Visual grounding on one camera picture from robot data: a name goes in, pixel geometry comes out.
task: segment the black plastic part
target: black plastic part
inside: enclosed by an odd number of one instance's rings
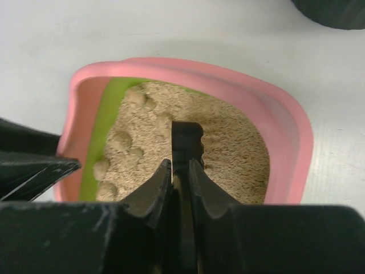
[[[365,222],[353,209],[242,205],[196,161],[190,191],[203,273],[365,273]]]
[[[79,168],[76,159],[0,151],[0,202],[32,201]]]
[[[56,157],[59,136],[0,119],[0,202],[32,201],[80,168]]]
[[[364,0],[291,0],[306,17],[342,30],[365,29]]]
[[[172,122],[173,186],[169,205],[164,274],[197,273],[197,254],[189,190],[189,161],[203,166],[202,127],[198,123]]]
[[[164,160],[147,182],[119,203],[103,273],[161,272],[171,191],[171,162]]]
[[[0,274],[160,273],[171,164],[119,203],[0,203]]]
[[[0,203],[0,274],[365,273],[365,222],[353,209],[242,205],[205,174],[201,137],[198,124],[173,123],[173,185],[164,160],[118,203]],[[25,190],[33,176],[44,187],[78,166],[26,155],[1,152],[2,185]]]
[[[23,127],[0,118],[0,151],[56,155],[59,136]]]

